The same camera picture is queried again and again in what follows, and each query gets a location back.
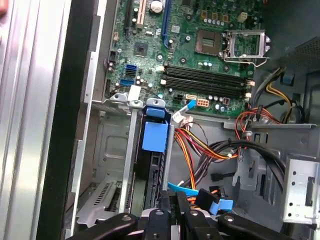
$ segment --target metal bracket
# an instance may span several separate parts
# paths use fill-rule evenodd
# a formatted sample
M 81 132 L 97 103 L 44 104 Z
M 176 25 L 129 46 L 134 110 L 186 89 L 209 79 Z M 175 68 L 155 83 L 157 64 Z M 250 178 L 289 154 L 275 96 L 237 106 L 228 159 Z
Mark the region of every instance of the metal bracket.
M 129 101 L 129 107 L 133 109 L 142 109 L 144 107 L 144 103 L 141 100 L 132 100 Z
M 166 107 L 166 102 L 162 99 L 158 98 L 149 98 L 146 101 L 146 105 L 149 107 L 156 107 L 156 108 L 165 108 Z
M 320 162 L 289 155 L 284 187 L 283 221 L 317 224 L 320 221 Z
M 125 93 L 116 93 L 115 95 L 113 95 L 112 97 L 110 97 L 110 101 L 112 102 L 116 102 L 116 103 L 127 103 L 128 100 L 128 94 Z
M 248 36 L 258 36 L 257 49 L 258 53 L 255 55 L 247 55 L 243 53 L 242 55 L 236 55 L 236 45 L 239 40 L 239 37 L 248 37 Z M 268 57 L 264 57 L 265 53 L 270 50 L 270 46 L 267 43 L 270 43 L 270 38 L 266 36 L 265 30 L 233 30 L 227 31 L 222 34 L 222 37 L 227 41 L 227 48 L 224 50 L 224 53 L 221 52 L 219 56 L 223 58 L 225 62 L 229 63 L 239 63 L 239 64 L 252 64 L 255 67 L 260 67 L 267 62 Z M 256 65 L 253 61 L 242 61 L 247 59 L 265 59 L 264 62 Z

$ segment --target cpu socket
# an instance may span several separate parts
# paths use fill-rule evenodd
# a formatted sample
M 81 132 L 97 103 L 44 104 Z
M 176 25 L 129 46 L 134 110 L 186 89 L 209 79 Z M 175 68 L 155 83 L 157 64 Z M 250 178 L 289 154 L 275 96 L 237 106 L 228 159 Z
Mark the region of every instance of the cpu socket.
M 199 30 L 194 51 L 199 54 L 217 56 L 221 49 L 221 33 Z

